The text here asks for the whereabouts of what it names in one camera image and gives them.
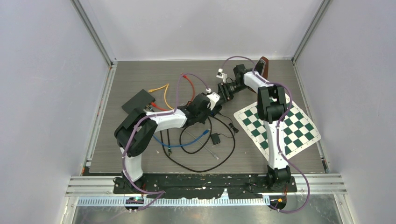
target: black cable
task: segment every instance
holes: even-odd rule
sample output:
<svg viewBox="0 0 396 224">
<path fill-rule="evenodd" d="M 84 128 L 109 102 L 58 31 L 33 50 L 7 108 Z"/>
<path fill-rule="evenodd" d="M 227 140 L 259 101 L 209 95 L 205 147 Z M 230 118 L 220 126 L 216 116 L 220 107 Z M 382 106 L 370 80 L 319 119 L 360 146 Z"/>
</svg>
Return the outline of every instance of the black cable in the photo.
<svg viewBox="0 0 396 224">
<path fill-rule="evenodd" d="M 222 113 L 220 113 L 220 112 L 217 112 L 217 114 L 218 115 L 220 115 L 220 116 L 223 116 L 223 117 L 225 117 L 225 118 L 228 118 L 230 121 L 231 121 L 231 124 L 234 126 L 234 122 L 233 122 L 233 120 L 230 118 L 230 117 L 227 117 L 226 115 L 223 115 Z"/>
<path fill-rule="evenodd" d="M 170 146 L 169 129 L 166 129 L 166 134 L 168 135 L 168 146 Z"/>
<path fill-rule="evenodd" d="M 234 81 L 232 78 L 228 77 L 228 78 L 226 78 L 226 82 L 227 82 L 227 83 L 229 83 L 229 82 L 227 81 L 228 79 L 231 79 L 231 83 Z"/>
<path fill-rule="evenodd" d="M 230 129 L 223 121 L 221 121 L 220 119 L 215 118 L 215 117 L 212 117 L 212 118 L 218 120 L 221 124 L 223 124 L 225 127 L 227 127 L 227 129 L 230 131 L 231 134 L 233 133 L 233 132 L 231 131 L 231 129 Z M 161 135 L 161 141 L 163 142 L 162 131 L 160 131 L 160 135 Z M 212 168 L 210 168 L 210 169 L 206 169 L 206 170 L 194 170 L 194 169 L 188 168 L 188 167 L 186 167 L 186 166 L 184 166 L 184 165 L 182 165 L 182 164 L 176 162 L 176 161 L 175 161 L 174 159 L 172 159 L 168 154 L 166 154 L 166 151 L 165 151 L 165 147 L 164 147 L 164 146 L 162 146 L 162 149 L 163 149 L 163 153 L 165 154 L 165 156 L 166 156 L 168 159 L 170 159 L 172 162 L 174 162 L 175 164 L 177 164 L 177 165 L 183 167 L 184 169 L 187 169 L 187 170 L 189 170 L 189 171 L 192 171 L 192 172 L 194 172 L 194 173 L 204 173 L 204 172 L 211 171 L 211 170 L 213 170 L 213 169 L 215 169 L 215 168 L 221 166 L 223 163 L 225 163 L 225 162 L 228 160 L 228 158 L 231 157 L 231 155 L 234 153 L 234 150 L 235 150 L 235 137 L 233 136 L 233 149 L 232 149 L 232 151 L 230 152 L 230 154 L 227 156 L 227 158 L 225 158 L 221 163 L 217 164 L 216 166 L 214 166 L 214 167 L 212 167 Z"/>
<path fill-rule="evenodd" d="M 227 117 L 226 115 L 223 115 L 222 113 L 220 113 L 220 112 L 217 112 L 217 114 L 219 114 L 219 115 L 221 115 L 221 116 L 223 116 L 223 117 L 225 117 L 225 118 L 228 118 L 228 119 L 230 119 L 230 121 L 231 121 L 231 124 L 232 125 L 234 125 L 234 122 L 233 122 L 233 120 L 230 118 L 230 117 Z"/>
<path fill-rule="evenodd" d="M 223 133 L 219 133 L 219 134 L 224 135 L 226 138 L 232 139 L 232 137 L 228 137 L 228 136 L 226 136 L 226 135 L 223 134 Z"/>
<path fill-rule="evenodd" d="M 183 150 L 185 153 L 187 153 L 187 154 L 195 154 L 195 153 L 201 151 L 201 149 L 203 149 L 203 148 L 205 147 L 205 145 L 208 143 L 208 141 L 209 141 L 209 139 L 210 139 L 210 136 L 211 136 L 211 134 L 212 134 L 212 129 L 213 129 L 213 128 L 212 128 L 212 122 L 210 121 L 210 118 L 209 118 L 209 117 L 208 117 L 208 121 L 209 121 L 209 124 L 210 124 L 210 130 L 209 130 L 209 135 L 208 135 L 208 138 L 206 139 L 206 141 L 203 143 L 203 145 L 202 145 L 198 150 L 196 150 L 196 151 L 194 151 L 194 152 L 189 152 L 189 151 L 185 150 L 185 148 L 182 146 L 181 148 L 182 148 L 182 150 Z M 179 137 L 179 143 L 180 143 L 180 145 L 182 145 L 182 135 L 183 135 L 184 131 L 185 131 L 187 128 L 188 128 L 188 127 L 183 128 L 182 132 L 180 133 L 180 137 Z"/>
</svg>

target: black mounting plate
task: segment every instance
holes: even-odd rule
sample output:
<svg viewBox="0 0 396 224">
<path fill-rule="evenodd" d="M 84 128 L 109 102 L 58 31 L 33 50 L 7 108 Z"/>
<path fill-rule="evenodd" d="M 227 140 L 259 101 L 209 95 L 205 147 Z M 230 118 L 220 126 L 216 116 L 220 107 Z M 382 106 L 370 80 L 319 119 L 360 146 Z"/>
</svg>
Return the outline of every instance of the black mounting plate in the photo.
<svg viewBox="0 0 396 224">
<path fill-rule="evenodd" d="M 114 194 L 140 193 L 125 177 L 114 180 Z M 261 198 L 259 193 L 279 193 L 281 189 L 266 188 L 265 175 L 260 174 L 143 174 L 135 184 L 147 191 L 165 190 L 162 198 L 178 199 L 211 199 L 219 198 L 227 189 L 230 199 Z M 297 192 L 295 179 L 292 176 L 287 185 L 288 192 Z"/>
</svg>

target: enclosure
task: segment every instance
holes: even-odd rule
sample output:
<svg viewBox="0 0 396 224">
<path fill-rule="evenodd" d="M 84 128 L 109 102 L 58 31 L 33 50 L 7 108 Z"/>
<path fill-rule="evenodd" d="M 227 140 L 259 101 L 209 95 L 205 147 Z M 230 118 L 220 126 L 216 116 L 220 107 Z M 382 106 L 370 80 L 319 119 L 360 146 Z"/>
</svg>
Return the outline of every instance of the enclosure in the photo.
<svg viewBox="0 0 396 224">
<path fill-rule="evenodd" d="M 395 182 L 396 159 L 393 1 L 43 0 L 1 6 L 1 223 L 395 222 L 387 184 Z M 197 177 L 205 183 L 189 190 L 204 196 L 170 197 L 171 188 L 158 200 L 118 192 L 125 156 L 115 135 L 130 114 L 126 102 L 144 89 L 155 99 L 145 113 L 187 107 L 200 93 L 211 93 L 208 86 L 221 95 L 222 85 L 237 82 L 241 64 L 254 74 L 261 57 L 269 59 L 262 75 L 290 90 L 285 158 L 302 173 L 291 166 L 295 192 L 282 192 L 282 210 L 309 199 L 304 209 L 283 214 L 269 207 L 282 202 L 279 192 L 257 194 L 271 150 L 271 133 L 257 115 L 257 89 L 225 96 L 229 102 L 210 122 L 155 133 L 164 138 L 152 138 L 141 154 L 143 177 L 155 180 L 146 190 L 168 184 L 163 178 L 188 183 Z M 216 76 L 224 74 L 223 81 Z M 196 141 L 184 149 L 169 146 Z M 235 194 L 245 180 L 251 192 Z M 223 190 L 212 198 L 212 188 Z M 128 206 L 139 197 L 142 205 Z"/>
</svg>

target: blue cable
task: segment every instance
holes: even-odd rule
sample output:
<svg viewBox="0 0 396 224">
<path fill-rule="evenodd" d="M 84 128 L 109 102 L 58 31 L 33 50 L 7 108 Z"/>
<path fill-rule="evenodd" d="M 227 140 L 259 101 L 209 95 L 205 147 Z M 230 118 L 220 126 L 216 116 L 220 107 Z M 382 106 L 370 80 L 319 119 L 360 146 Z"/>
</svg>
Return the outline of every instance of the blue cable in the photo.
<svg viewBox="0 0 396 224">
<path fill-rule="evenodd" d="M 189 146 L 189 145 L 195 143 L 195 142 L 198 141 L 200 138 L 202 138 L 204 135 L 208 134 L 208 132 L 209 132 L 209 129 L 206 129 L 206 130 L 202 133 L 202 135 L 200 135 L 200 136 L 199 136 L 198 138 L 196 138 L 194 141 L 189 142 L 189 143 L 186 143 L 186 144 L 174 145 L 174 146 L 169 146 L 169 145 L 167 145 L 167 144 L 161 142 L 155 135 L 153 135 L 153 138 L 154 138 L 155 140 L 157 140 L 161 145 L 163 145 L 163 146 L 165 146 L 165 147 L 168 147 L 168 148 L 171 148 L 171 147 L 184 147 L 184 146 Z"/>
</svg>

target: red cable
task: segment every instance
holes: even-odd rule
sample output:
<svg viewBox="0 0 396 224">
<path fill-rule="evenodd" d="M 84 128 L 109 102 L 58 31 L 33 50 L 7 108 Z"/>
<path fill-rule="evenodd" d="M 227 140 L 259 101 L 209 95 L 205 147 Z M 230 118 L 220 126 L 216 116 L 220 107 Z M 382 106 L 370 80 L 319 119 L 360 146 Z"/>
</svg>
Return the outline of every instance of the red cable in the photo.
<svg viewBox="0 0 396 224">
<path fill-rule="evenodd" d="M 155 104 L 154 102 L 151 102 L 151 105 L 152 105 L 153 107 L 157 108 L 157 109 L 160 110 L 160 111 L 168 111 L 168 110 L 166 110 L 166 109 L 163 109 L 163 108 L 158 107 L 157 104 Z"/>
</svg>

